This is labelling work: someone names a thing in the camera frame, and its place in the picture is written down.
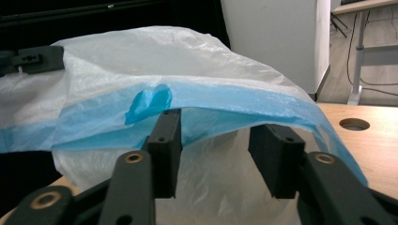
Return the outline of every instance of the translucent plastic sheet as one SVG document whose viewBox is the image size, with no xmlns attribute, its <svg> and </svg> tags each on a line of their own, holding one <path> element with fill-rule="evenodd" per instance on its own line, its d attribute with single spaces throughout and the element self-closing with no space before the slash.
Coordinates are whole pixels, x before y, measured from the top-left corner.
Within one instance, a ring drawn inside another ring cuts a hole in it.
<svg viewBox="0 0 398 225">
<path fill-rule="evenodd" d="M 65 70 L 0 78 L 0 153 L 54 150 L 58 170 L 86 189 L 141 148 L 159 113 L 181 108 L 177 199 L 157 201 L 160 224 L 298 222 L 294 201 L 272 200 L 248 157 L 244 128 L 265 123 L 311 132 L 366 183 L 303 90 L 212 36 L 146 27 L 54 45 Z"/>
</svg>

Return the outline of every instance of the wooden surface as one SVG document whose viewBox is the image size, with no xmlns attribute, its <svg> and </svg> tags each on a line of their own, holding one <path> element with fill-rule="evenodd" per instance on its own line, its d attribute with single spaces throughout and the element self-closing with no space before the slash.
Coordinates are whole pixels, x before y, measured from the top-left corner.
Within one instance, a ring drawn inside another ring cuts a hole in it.
<svg viewBox="0 0 398 225">
<path fill-rule="evenodd" d="M 369 181 L 369 187 L 398 199 L 398 108 L 318 104 Z M 370 127 L 342 128 L 345 118 L 359 118 Z"/>
<path fill-rule="evenodd" d="M 369 10 L 398 4 L 398 0 L 365 0 L 361 2 L 342 5 L 334 9 L 333 14 L 339 15 L 349 12 Z"/>
</svg>

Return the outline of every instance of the white wall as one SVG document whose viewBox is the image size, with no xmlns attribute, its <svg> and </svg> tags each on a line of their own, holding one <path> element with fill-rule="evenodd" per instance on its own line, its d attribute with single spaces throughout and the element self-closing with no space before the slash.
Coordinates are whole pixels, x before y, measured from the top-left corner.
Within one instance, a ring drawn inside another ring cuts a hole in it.
<svg viewBox="0 0 398 225">
<path fill-rule="evenodd" d="M 315 35 L 315 26 L 329 15 L 319 16 L 317 22 L 316 9 L 325 4 L 317 5 L 316 1 L 222 0 L 232 51 L 279 70 L 307 93 L 315 93 L 319 85 L 315 73 L 326 64 L 326 53 L 319 54 L 316 57 L 322 60 L 316 60 L 315 69 L 315 44 L 326 41 L 324 36 Z M 329 63 L 329 35 L 327 46 Z"/>
<path fill-rule="evenodd" d="M 315 1 L 315 87 L 322 82 L 329 66 L 330 2 Z"/>
</svg>

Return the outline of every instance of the black mounting bracket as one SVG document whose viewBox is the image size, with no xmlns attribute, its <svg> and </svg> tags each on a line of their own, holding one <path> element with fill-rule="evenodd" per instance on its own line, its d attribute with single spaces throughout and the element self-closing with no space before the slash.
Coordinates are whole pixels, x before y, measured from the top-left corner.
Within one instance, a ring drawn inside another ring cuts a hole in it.
<svg viewBox="0 0 398 225">
<path fill-rule="evenodd" d="M 64 48 L 42 46 L 14 51 L 0 51 L 0 77 L 9 73 L 35 74 L 64 69 Z"/>
</svg>

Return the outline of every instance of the cable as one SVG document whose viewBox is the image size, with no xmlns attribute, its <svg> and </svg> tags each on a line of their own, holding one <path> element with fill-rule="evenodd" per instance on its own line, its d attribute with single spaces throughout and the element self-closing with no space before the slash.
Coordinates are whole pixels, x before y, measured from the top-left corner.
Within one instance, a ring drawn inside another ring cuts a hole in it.
<svg viewBox="0 0 398 225">
<path fill-rule="evenodd" d="M 351 83 L 351 85 L 353 85 L 353 83 L 351 82 L 351 78 L 349 77 L 349 67 L 348 67 L 348 64 L 349 64 L 349 56 L 350 56 L 350 54 L 351 54 L 351 45 L 352 45 L 352 39 L 353 39 L 353 37 L 354 37 L 355 23 L 356 23 L 356 21 L 357 21 L 357 16 L 358 16 L 358 13 L 355 13 L 354 25 L 352 26 L 351 39 L 350 39 L 350 41 L 349 41 L 348 57 L 347 57 L 347 65 L 346 65 L 346 68 L 347 68 L 347 78 L 348 78 L 348 81 Z"/>
<path fill-rule="evenodd" d="M 392 26 L 393 26 L 394 29 L 395 29 L 395 38 L 398 39 L 397 28 L 395 27 L 395 24 L 394 24 L 393 21 L 394 21 L 394 10 L 393 10 L 393 7 L 391 7 L 391 24 L 392 24 Z M 374 83 L 374 82 L 366 82 L 366 81 L 364 81 L 362 78 L 360 78 L 360 80 L 361 80 L 363 83 L 368 84 L 368 85 L 371 85 L 371 86 L 394 86 L 394 85 L 398 85 L 398 82 L 396 82 L 396 83 Z"/>
<path fill-rule="evenodd" d="M 349 58 L 350 58 L 350 54 L 351 54 L 352 39 L 353 39 L 353 37 L 354 37 L 355 24 L 356 24 L 356 21 L 357 21 L 357 16 L 358 16 L 358 13 L 355 14 L 354 24 L 353 24 L 353 26 L 352 26 L 352 33 L 351 33 L 351 39 L 350 39 L 350 41 L 349 41 L 348 56 L 347 56 L 347 63 L 346 63 L 347 79 L 348 79 L 348 81 L 351 83 L 351 85 L 353 85 L 353 83 L 352 83 L 352 81 L 351 81 L 351 78 L 349 77 Z M 365 83 L 365 84 L 369 84 L 368 82 L 364 82 L 362 78 L 360 78 L 360 80 L 361 80 L 363 83 Z M 370 84 L 370 85 L 398 85 L 398 83 L 391 83 L 391 84 L 389 84 L 389 83 L 383 83 L 383 84 Z M 364 87 L 364 88 L 362 88 L 362 90 L 376 91 L 376 92 L 380 92 L 380 93 L 387 94 L 387 95 L 398 96 L 398 94 L 391 93 L 391 92 L 386 92 L 386 91 L 382 91 L 382 90 L 377 90 L 377 89 L 374 89 L 374 88 Z"/>
</svg>

